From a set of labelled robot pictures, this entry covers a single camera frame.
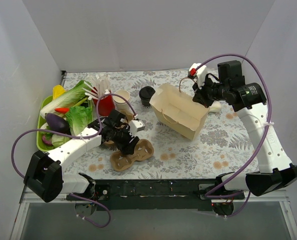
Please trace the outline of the single brown cup carrier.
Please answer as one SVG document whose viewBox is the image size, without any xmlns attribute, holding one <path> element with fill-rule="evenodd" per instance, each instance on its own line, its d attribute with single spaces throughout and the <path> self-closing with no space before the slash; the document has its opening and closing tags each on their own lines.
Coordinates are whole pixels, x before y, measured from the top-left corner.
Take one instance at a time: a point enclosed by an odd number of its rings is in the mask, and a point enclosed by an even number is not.
<svg viewBox="0 0 297 240">
<path fill-rule="evenodd" d="M 142 162 L 154 154 L 154 148 L 147 139 L 140 139 L 135 145 L 133 154 L 122 154 L 120 150 L 113 152 L 110 156 L 110 163 L 114 171 L 122 172 L 129 169 L 134 162 Z"/>
</svg>

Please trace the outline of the brown paper bag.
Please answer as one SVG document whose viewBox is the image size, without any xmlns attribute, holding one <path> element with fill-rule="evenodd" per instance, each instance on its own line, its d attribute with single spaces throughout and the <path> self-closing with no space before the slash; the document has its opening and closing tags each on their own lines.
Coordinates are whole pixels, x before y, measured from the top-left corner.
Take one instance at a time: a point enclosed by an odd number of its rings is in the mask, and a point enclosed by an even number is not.
<svg viewBox="0 0 297 240">
<path fill-rule="evenodd" d="M 160 122 L 191 141 L 199 135 L 209 114 L 208 108 L 168 83 L 155 90 L 149 103 Z"/>
</svg>

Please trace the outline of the black sleeved paper cup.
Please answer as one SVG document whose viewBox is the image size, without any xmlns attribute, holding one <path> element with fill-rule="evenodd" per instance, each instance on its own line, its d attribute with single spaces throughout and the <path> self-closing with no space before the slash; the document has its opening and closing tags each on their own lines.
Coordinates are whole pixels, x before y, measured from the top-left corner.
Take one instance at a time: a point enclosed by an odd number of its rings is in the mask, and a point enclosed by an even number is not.
<svg viewBox="0 0 297 240">
<path fill-rule="evenodd" d="M 142 99 L 141 100 L 141 104 L 144 108 L 150 108 L 151 104 L 150 104 L 150 100 L 149 99 Z"/>
</svg>

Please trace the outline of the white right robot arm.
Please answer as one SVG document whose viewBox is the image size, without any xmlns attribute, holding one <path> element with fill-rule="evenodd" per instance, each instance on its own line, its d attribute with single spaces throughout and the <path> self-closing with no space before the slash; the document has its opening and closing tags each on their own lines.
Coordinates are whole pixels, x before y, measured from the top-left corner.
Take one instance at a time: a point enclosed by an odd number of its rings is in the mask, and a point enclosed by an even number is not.
<svg viewBox="0 0 297 240">
<path fill-rule="evenodd" d="M 193 101 L 207 108 L 215 101 L 233 107 L 254 147 L 247 164 L 257 159 L 258 171 L 245 173 L 242 167 L 219 175 L 203 196 L 226 199 L 238 191 L 248 191 L 258 197 L 289 186 L 297 180 L 297 165 L 287 156 L 274 130 L 269 94 L 258 83 L 246 83 L 238 60 L 219 63 L 217 69 L 218 77 L 213 81 L 205 65 L 194 63 L 189 68 L 188 77 L 196 81 Z"/>
</svg>

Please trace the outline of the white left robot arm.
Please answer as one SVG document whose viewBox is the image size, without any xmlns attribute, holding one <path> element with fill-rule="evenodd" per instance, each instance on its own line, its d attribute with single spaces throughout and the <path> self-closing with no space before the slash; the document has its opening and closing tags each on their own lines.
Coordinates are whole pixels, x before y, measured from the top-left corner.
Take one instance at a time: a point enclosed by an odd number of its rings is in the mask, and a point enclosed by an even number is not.
<svg viewBox="0 0 297 240">
<path fill-rule="evenodd" d="M 112 110 L 108 117 L 94 120 L 75 138 L 48 152 L 37 151 L 30 160 L 24 184 L 44 202 L 60 194 L 77 194 L 84 200 L 95 195 L 96 181 L 84 173 L 65 174 L 66 168 L 87 151 L 113 141 L 123 155 L 135 152 L 137 132 L 145 129 L 139 119 L 127 122 L 124 114 Z"/>
</svg>

